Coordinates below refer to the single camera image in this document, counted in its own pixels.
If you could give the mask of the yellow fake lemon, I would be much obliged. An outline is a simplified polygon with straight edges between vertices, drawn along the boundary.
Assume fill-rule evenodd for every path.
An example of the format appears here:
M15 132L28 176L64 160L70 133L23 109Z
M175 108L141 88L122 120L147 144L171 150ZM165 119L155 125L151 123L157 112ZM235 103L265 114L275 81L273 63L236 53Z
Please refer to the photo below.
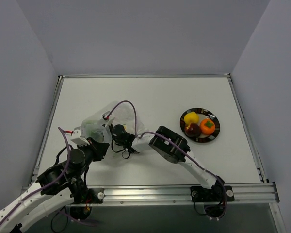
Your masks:
M196 112L189 112L184 116L184 122L186 125L197 124L199 122L199 115Z

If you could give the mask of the orange fake fruit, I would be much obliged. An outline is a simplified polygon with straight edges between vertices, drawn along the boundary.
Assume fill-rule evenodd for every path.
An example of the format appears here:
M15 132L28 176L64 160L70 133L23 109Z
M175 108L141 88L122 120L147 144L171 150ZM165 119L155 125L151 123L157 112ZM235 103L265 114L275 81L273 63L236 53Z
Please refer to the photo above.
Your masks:
M204 119L200 122L200 130L204 135L211 135L215 131L215 124L210 119Z

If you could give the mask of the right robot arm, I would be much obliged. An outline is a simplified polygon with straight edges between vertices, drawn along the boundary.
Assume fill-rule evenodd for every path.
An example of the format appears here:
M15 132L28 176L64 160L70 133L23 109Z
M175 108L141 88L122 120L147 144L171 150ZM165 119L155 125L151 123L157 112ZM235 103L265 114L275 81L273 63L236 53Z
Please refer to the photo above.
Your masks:
M181 165L198 180L210 200L217 200L223 195L224 181L198 162L185 138L167 127L160 126L155 132L135 136L118 124L112 127L111 135L113 142L129 154L153 150L166 161Z

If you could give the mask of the dark red fake fruit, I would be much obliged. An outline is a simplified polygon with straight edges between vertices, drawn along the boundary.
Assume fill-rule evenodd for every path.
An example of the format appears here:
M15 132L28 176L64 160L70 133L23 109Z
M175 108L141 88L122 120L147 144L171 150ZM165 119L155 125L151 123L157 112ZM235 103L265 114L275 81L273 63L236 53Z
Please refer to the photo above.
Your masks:
M191 123L185 126L185 134L188 137L199 137L201 135L201 130L198 124Z

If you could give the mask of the translucent plastic bag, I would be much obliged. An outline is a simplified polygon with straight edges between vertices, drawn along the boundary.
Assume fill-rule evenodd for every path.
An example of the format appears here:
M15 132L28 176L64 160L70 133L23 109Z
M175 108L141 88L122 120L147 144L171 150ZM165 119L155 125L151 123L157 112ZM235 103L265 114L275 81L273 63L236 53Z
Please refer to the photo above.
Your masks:
M113 113L113 115L115 116L113 126L117 124L123 125L125 127L125 130L133 135L140 135L147 130L131 104L129 104L128 102L119 103L118 101L113 101L82 122L82 134L85 138L88 137L85 132L84 123L89 120L96 120L99 122L99 124L102 125L102 115L107 111L111 111L111 113ZM107 128L103 127L103 136L97 135L92 138L97 142L109 143L111 146L111 150L114 153L121 153L124 159L129 159L130 153L128 152L128 150L123 148L122 146L116 145L112 139L111 130L113 126Z

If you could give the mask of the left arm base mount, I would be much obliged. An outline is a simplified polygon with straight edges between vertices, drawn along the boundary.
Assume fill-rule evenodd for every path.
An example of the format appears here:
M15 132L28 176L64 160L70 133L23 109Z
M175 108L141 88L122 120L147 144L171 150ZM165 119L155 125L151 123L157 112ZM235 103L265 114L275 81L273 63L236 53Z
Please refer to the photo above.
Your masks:
M102 204L105 197L103 188L90 188L87 192L77 197L77 200L74 201L70 207L69 213L70 216L79 219L87 219L91 212L91 204Z

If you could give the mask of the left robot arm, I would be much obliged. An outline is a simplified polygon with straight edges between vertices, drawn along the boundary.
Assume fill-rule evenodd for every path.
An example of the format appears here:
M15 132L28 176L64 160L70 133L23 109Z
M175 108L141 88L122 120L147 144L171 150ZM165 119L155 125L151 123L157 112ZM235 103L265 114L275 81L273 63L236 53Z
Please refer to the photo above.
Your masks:
M58 203L68 200L70 203L84 203L90 191L82 175L88 171L92 162L101 161L109 148L108 143L87 139L88 144L71 148L66 146L67 159L49 167L16 200L0 211L0 233L10 232L32 210L47 200L60 195Z

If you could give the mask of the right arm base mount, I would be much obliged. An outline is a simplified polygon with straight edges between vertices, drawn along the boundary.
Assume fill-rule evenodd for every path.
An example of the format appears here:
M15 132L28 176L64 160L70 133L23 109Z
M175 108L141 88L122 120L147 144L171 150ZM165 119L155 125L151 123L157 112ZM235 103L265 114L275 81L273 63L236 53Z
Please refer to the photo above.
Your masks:
M191 186L191 201L196 213L210 219L221 219L226 213L227 203L235 200L231 186L225 186L225 191L224 194L220 186L213 189Z

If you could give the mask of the green fake fruit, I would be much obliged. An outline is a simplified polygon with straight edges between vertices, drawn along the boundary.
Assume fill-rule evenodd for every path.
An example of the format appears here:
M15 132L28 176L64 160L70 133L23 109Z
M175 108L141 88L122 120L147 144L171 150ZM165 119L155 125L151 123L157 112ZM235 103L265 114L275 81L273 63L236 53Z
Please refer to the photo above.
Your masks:
M89 120L84 123L87 137L103 136L103 126L96 120Z

